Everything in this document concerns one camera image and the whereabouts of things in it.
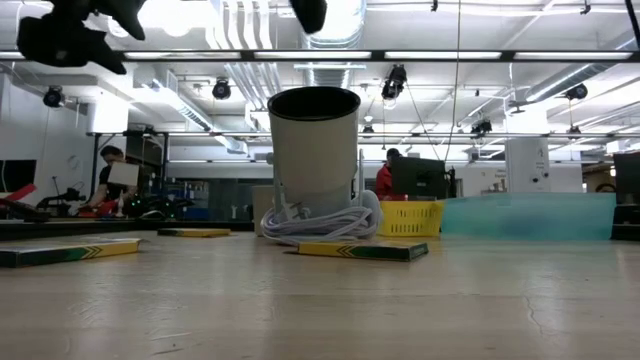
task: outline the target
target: black object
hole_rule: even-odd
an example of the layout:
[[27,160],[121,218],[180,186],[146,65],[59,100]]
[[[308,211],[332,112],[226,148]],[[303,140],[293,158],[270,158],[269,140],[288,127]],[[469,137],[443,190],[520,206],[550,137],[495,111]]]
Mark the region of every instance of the black object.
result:
[[393,193],[409,196],[447,198],[444,161],[399,157],[391,171]]
[[35,177],[36,160],[0,160],[0,192],[18,191],[33,184]]
[[[580,127],[573,125],[569,128],[569,130],[567,130],[567,134],[582,134],[582,131],[580,131]],[[580,136],[569,136],[570,140],[577,140],[580,139]]]
[[35,223],[49,220],[49,214],[39,211],[31,205],[19,201],[0,198],[0,217],[8,216],[12,219],[24,219]]
[[564,93],[564,97],[566,97],[569,100],[574,100],[574,99],[582,100],[586,98],[588,94],[589,94],[589,90],[587,89],[587,87],[584,84],[580,84],[578,86],[574,86],[571,89],[567,90],[567,92]]
[[326,121],[357,111],[360,97],[342,88],[310,86],[278,93],[269,99],[267,107],[270,113],[286,120]]
[[290,0],[289,2],[305,33],[313,34],[322,30],[327,16],[325,0]]
[[67,192],[57,196],[46,197],[36,205],[38,210],[55,209],[57,215],[60,217],[69,216],[69,209],[71,206],[65,203],[51,204],[52,201],[84,201],[86,196],[81,196],[80,192],[74,188],[67,188]]
[[91,13],[110,15],[131,36],[144,40],[137,18],[144,0],[49,1],[53,3],[50,13],[40,19],[20,20],[17,45],[27,60],[56,67],[81,67],[92,61],[116,74],[126,74],[124,58],[107,45],[106,33],[86,28],[83,21]]
[[638,26],[638,18],[636,17],[636,11],[633,9],[633,3],[631,2],[631,0],[624,0],[624,4],[627,6],[627,13],[629,14],[629,20],[631,21],[633,34],[636,38],[636,44],[640,48],[640,26]]
[[229,87],[229,79],[218,78],[213,86],[211,95],[218,100],[226,100],[231,96],[231,88]]
[[488,132],[491,132],[492,130],[493,127],[491,126],[491,121],[489,120],[482,120],[471,126],[472,134],[486,134]]
[[382,98],[393,100],[400,96],[400,93],[404,90],[405,82],[407,82],[407,71],[404,69],[404,65],[394,64],[382,87]]
[[62,93],[62,87],[49,86],[49,90],[44,94],[42,102],[51,108],[60,108],[64,106],[65,96]]
[[618,195],[640,194],[640,153],[614,154],[613,164]]

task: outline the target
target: plastic basket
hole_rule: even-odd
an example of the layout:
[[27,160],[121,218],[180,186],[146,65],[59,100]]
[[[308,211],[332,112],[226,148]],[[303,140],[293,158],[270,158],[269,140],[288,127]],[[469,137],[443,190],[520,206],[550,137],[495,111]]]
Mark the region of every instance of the plastic basket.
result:
[[439,236],[444,202],[382,201],[384,220],[378,228],[382,236]]

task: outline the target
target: computer monitor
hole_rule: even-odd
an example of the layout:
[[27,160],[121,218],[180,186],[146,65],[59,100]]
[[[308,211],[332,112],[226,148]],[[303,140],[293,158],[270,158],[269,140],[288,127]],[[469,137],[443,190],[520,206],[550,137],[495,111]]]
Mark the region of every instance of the computer monitor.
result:
[[444,161],[400,157],[393,159],[391,181],[395,194],[447,198]]

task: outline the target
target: ceiling light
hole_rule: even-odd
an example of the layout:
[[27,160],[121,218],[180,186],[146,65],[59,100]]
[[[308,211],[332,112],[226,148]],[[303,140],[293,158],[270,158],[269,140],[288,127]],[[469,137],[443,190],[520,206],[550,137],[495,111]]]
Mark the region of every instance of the ceiling light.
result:
[[366,70],[364,64],[294,64],[295,70]]
[[169,133],[169,136],[172,137],[205,137],[210,136],[208,132],[177,132],[177,133]]
[[369,59],[371,51],[257,51],[256,59]]
[[174,164],[201,164],[206,163],[207,160],[169,160],[169,162]]
[[19,51],[0,51],[0,60],[24,60],[24,56]]
[[387,51],[385,59],[418,59],[418,60],[439,60],[439,59],[464,59],[483,60],[498,59],[502,55],[499,51]]
[[124,56],[128,60],[138,61],[194,61],[194,60],[238,60],[237,51],[127,51]]
[[517,60],[625,60],[633,53],[623,51],[581,51],[581,52],[518,52],[515,55]]
[[118,22],[115,21],[111,16],[109,16],[109,19],[107,20],[107,27],[109,28],[109,32],[111,33],[111,35],[115,37],[126,38],[127,36],[129,36],[129,33],[125,29],[123,29],[122,26],[120,26],[120,24],[118,24]]
[[138,20],[144,27],[162,24],[160,27],[169,36],[185,36],[191,30],[192,22],[183,14],[181,3],[180,0],[147,0],[138,13]]

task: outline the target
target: overhead track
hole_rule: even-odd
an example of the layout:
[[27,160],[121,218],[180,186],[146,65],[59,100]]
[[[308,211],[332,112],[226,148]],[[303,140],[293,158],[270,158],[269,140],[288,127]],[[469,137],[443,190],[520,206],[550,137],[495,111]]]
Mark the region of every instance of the overhead track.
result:
[[[125,62],[444,62],[464,63],[640,63],[640,51],[559,50],[167,50],[117,51]],[[0,50],[0,61],[28,61]]]

